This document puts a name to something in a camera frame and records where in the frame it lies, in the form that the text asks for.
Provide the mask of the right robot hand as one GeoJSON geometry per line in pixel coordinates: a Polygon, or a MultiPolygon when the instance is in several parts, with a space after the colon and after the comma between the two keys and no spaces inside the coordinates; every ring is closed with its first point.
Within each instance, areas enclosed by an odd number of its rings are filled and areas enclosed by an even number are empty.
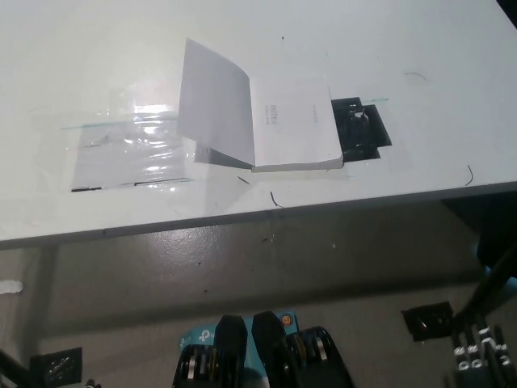
{"type": "Polygon", "coordinates": [[[516,387],[516,365],[499,326],[477,316],[451,335],[455,369],[451,387],[516,387]]]}

